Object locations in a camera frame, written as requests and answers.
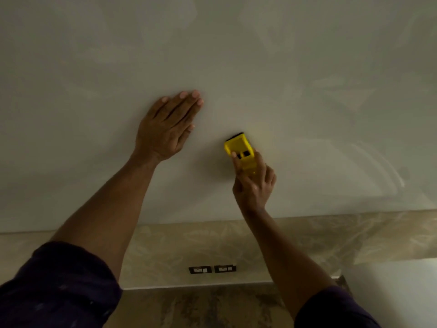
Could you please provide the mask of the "dark blue left sleeve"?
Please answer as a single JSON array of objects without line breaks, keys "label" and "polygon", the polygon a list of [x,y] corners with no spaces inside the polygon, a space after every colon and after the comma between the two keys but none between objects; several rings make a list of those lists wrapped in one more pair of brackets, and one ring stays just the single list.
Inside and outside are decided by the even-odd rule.
[{"label": "dark blue left sleeve", "polygon": [[103,260],[47,242],[0,286],[0,328],[103,328],[122,293]]}]

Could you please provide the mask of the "person's left forearm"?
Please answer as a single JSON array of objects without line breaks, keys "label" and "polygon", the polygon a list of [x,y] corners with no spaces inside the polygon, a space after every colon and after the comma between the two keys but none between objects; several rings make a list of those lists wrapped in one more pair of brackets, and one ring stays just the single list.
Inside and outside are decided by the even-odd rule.
[{"label": "person's left forearm", "polygon": [[101,259],[119,280],[145,194],[160,162],[155,152],[134,153],[50,240],[85,249]]}]

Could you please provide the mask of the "dark blue right sleeve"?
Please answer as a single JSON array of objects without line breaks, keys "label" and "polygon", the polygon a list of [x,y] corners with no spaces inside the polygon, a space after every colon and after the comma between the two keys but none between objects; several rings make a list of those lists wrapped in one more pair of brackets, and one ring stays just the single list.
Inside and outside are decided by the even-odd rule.
[{"label": "dark blue right sleeve", "polygon": [[379,323],[344,289],[328,287],[312,296],[299,310],[294,328],[381,328]]}]

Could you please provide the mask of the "person's right forearm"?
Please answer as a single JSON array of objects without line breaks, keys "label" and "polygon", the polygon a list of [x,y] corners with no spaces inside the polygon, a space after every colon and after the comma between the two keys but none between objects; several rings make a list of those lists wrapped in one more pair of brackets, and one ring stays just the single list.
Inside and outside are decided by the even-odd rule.
[{"label": "person's right forearm", "polygon": [[265,208],[240,208],[254,235],[272,281],[293,321],[306,302],[334,280],[306,253],[297,248]]}]

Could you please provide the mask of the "person's right hand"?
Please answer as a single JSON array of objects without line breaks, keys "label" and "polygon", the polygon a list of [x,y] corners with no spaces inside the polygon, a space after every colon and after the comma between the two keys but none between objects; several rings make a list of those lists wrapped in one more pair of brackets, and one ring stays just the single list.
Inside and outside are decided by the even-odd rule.
[{"label": "person's right hand", "polygon": [[265,163],[262,155],[258,151],[254,155],[257,164],[255,174],[245,175],[242,184],[235,179],[232,189],[243,216],[265,211],[265,205],[277,181],[275,171]]}]

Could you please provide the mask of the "dark blue sleeve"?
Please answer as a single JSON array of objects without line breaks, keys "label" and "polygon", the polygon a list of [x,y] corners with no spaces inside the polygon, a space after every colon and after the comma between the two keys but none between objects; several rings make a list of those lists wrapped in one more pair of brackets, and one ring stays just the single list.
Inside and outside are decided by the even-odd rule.
[{"label": "dark blue sleeve", "polygon": [[103,328],[122,293],[103,260],[47,242],[0,286],[0,328]]},{"label": "dark blue sleeve", "polygon": [[344,289],[328,287],[312,296],[299,310],[294,328],[381,328],[379,323]]}]

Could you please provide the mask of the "person's left hand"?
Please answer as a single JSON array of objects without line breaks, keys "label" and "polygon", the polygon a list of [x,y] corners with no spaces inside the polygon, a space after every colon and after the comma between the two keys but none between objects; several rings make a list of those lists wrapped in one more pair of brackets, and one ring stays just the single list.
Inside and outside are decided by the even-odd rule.
[{"label": "person's left hand", "polygon": [[[161,107],[156,115],[151,115],[149,109],[141,120],[132,154],[134,159],[143,162],[153,161],[158,164],[182,150],[176,148],[178,138],[189,125],[194,125],[194,119],[199,112],[192,121],[166,122],[166,117],[169,114],[168,104],[175,96],[169,97],[169,101]],[[203,105],[204,100],[201,97],[201,109]]]}]

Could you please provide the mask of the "yellow stud finder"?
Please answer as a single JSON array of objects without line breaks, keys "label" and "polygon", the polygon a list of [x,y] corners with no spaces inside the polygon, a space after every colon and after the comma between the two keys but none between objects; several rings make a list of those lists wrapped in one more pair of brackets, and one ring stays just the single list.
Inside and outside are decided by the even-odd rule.
[{"label": "yellow stud finder", "polygon": [[253,176],[256,171],[254,150],[244,132],[240,132],[224,142],[226,153],[231,156],[234,152],[239,159],[242,170],[247,176]]}]

